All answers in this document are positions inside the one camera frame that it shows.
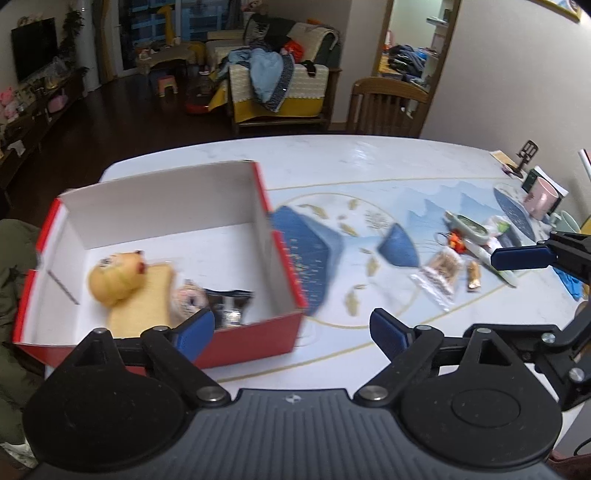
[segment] wooden chair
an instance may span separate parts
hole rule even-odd
[[[426,106],[427,97],[424,90],[399,80],[382,77],[357,80],[351,91],[347,133],[416,138],[421,125],[415,120],[422,117],[420,112]],[[411,100],[419,103],[414,118],[407,113]]]

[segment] red cardboard box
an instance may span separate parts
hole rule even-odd
[[[56,199],[37,242],[13,341],[56,367],[108,310],[87,275],[104,257],[143,250],[170,261],[173,286],[185,278],[211,290],[254,293],[245,326],[217,330],[201,368],[290,352],[306,301],[274,231],[256,162],[230,161],[158,171],[71,190]]]

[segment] cable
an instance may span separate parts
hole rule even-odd
[[[574,456],[578,456],[579,455],[579,450],[581,448],[583,448],[585,445],[587,445],[588,443],[591,443],[591,437],[588,438],[587,440],[585,440],[584,442],[582,442],[581,444],[579,444],[579,446],[574,449],[573,455]]]

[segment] stuffed toy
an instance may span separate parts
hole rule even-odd
[[[4,107],[4,118],[8,122],[12,122],[18,118],[18,102],[14,98],[12,87],[8,87],[3,92],[0,92],[0,104]]]
[[[143,252],[113,254],[103,258],[88,275],[88,288],[105,307],[128,298],[145,284]]]

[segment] plastic bag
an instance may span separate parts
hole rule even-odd
[[[443,247],[410,278],[448,312],[454,303],[454,288],[463,266],[460,255],[449,247]]]

